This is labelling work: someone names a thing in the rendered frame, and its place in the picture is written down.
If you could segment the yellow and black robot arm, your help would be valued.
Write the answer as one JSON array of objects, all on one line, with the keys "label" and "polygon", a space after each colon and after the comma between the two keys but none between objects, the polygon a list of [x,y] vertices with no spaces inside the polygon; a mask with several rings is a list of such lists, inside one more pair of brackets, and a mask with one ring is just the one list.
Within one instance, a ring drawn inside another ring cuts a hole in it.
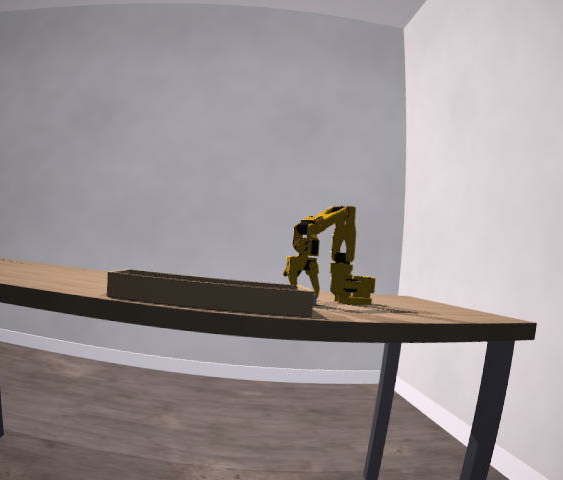
[{"label": "yellow and black robot arm", "polygon": [[[334,295],[334,301],[344,304],[371,305],[370,293],[373,290],[374,278],[351,275],[353,265],[350,262],[354,260],[356,242],[355,213],[356,207],[341,206],[330,207],[317,216],[308,216],[294,226],[293,248],[303,257],[318,256],[320,240],[316,234],[336,223],[331,251],[331,259],[335,263],[330,264],[330,273],[332,273],[330,291]],[[303,235],[307,235],[307,238],[303,238]],[[340,253],[343,240],[346,244],[346,253]]]}]

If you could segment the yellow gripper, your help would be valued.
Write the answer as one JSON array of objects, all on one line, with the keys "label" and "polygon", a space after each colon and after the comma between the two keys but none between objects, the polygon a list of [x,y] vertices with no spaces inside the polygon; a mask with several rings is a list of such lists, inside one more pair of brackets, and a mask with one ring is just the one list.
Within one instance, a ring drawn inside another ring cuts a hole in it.
[{"label": "yellow gripper", "polygon": [[287,256],[286,268],[283,275],[288,276],[290,285],[297,285],[297,277],[303,270],[307,270],[305,272],[309,275],[313,289],[318,298],[320,287],[318,281],[319,268],[316,260],[317,258],[303,257],[303,255],[299,254],[297,256]]}]

